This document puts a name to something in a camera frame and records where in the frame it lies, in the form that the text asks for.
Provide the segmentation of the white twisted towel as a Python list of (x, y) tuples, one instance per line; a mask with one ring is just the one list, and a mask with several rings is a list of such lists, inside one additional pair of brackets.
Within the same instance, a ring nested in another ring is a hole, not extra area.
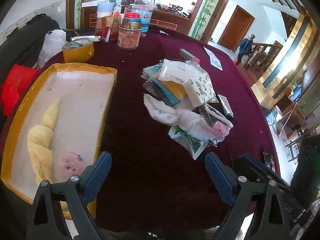
[(201, 115), (188, 109), (173, 109), (149, 94), (144, 94), (143, 101), (153, 120), (169, 126), (178, 126), (199, 140), (215, 139), (213, 129)]

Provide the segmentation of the bagged yellow blue sponges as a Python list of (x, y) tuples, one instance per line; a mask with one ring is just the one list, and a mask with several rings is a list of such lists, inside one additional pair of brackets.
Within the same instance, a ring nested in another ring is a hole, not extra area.
[(163, 101), (169, 106), (175, 106), (183, 99), (187, 98), (187, 94), (183, 87), (174, 84), (171, 81), (165, 83), (164, 81), (152, 79), (151, 81), (145, 81), (143, 87), (157, 100)]

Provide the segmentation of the red yellow carton box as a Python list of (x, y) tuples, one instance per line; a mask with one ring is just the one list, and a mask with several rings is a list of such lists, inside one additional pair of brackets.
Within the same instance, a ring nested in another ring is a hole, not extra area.
[(95, 32), (104, 42), (116, 40), (119, 34), (120, 16), (104, 16), (97, 18)]

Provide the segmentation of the silver cream tube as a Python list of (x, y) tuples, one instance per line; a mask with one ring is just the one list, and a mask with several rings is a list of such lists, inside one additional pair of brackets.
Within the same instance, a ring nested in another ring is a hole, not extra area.
[(222, 106), (222, 109), (223, 109), (223, 112), (225, 114), (225, 117), (228, 119), (228, 120), (233, 120), (234, 119), (234, 114), (233, 114), (233, 111), (232, 111), (232, 108), (229, 104), (229, 101), (228, 99), (223, 96), (223, 95), (220, 95), (220, 94), (217, 94), (217, 98)]

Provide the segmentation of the grey red small box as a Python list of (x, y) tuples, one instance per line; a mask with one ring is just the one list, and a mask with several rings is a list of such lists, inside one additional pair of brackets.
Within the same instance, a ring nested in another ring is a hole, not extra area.
[(200, 59), (198, 59), (196, 56), (194, 56), (193, 54), (191, 54), (190, 52), (186, 51), (185, 49), (180, 49), (178, 51), (178, 54), (180, 55), (180, 57), (182, 57), (185, 61), (191, 61), (191, 62), (195, 62), (196, 64), (200, 63)]

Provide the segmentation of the bagged pink cloth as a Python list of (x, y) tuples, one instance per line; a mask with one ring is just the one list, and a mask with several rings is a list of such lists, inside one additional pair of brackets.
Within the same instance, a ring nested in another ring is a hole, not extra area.
[(210, 127), (210, 131), (217, 141), (224, 141), (233, 128), (233, 124), (222, 113), (216, 110), (208, 103), (204, 104), (207, 114), (206, 122)]

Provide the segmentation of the pink fluffy sponge toy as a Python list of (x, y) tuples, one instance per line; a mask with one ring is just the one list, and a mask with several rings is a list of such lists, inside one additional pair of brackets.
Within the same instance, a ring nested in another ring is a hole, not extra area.
[(71, 176), (82, 174), (87, 163), (81, 155), (67, 152), (61, 155), (55, 164), (55, 176), (57, 182), (67, 181)]

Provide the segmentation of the brown wooden door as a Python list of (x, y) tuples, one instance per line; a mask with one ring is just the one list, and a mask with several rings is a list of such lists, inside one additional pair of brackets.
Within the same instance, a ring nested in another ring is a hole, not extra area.
[(240, 6), (236, 6), (218, 44), (235, 52), (255, 18)]

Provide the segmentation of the pale yellow towel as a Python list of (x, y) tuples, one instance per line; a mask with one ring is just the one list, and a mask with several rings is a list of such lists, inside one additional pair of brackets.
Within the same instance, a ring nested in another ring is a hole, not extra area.
[(59, 114), (60, 99), (57, 99), (43, 114), (41, 121), (27, 134), (27, 148), (37, 185), (43, 180), (53, 182), (53, 154), (49, 149)]

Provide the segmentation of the green white sachet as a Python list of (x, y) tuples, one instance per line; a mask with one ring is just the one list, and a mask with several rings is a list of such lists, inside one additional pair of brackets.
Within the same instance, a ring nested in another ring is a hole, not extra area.
[(168, 135), (172, 140), (183, 146), (194, 160), (196, 160), (211, 143), (210, 140), (203, 141), (192, 137), (178, 126), (171, 126)]

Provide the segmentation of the smartphone on table edge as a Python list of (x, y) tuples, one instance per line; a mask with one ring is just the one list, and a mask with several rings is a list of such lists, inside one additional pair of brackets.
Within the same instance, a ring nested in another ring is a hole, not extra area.
[(275, 162), (274, 162), (274, 158), (273, 155), (269, 154), (268, 152), (263, 152), (263, 156), (264, 156), (264, 162), (265, 165), (272, 170), (273, 172), (276, 172), (276, 167), (275, 167)]

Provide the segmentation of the yellow packing tape roll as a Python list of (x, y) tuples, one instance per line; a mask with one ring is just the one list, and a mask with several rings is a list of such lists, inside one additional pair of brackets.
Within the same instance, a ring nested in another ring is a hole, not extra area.
[(94, 42), (80, 38), (66, 43), (62, 48), (65, 63), (83, 63), (94, 55)]

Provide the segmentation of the banana print tissue pack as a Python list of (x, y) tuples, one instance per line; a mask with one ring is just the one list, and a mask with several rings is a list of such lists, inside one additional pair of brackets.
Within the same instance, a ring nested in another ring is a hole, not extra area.
[(216, 97), (212, 82), (208, 77), (199, 76), (189, 79), (182, 86), (193, 107), (199, 107)]

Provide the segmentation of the white leaflet on table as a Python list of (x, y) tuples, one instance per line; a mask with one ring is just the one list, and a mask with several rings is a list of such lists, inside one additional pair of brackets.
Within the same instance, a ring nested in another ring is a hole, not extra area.
[(208, 56), (209, 56), (210, 64), (211, 64), (213, 67), (219, 69), (220, 71), (223, 71), (223, 67), (222, 67), (222, 65), (221, 65), (221, 62), (220, 62), (220, 60), (215, 56), (215, 54), (214, 54), (211, 50), (209, 50), (208, 48), (206, 48), (206, 47), (204, 47), (204, 50), (206, 51), (206, 53), (207, 53)]

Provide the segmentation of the clear tall plastic jar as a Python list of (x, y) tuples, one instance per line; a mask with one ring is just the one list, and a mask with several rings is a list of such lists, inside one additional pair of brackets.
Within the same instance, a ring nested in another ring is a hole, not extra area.
[(142, 36), (146, 36), (149, 30), (150, 20), (154, 9), (155, 0), (135, 0), (131, 11), (140, 14), (141, 17), (141, 33)]

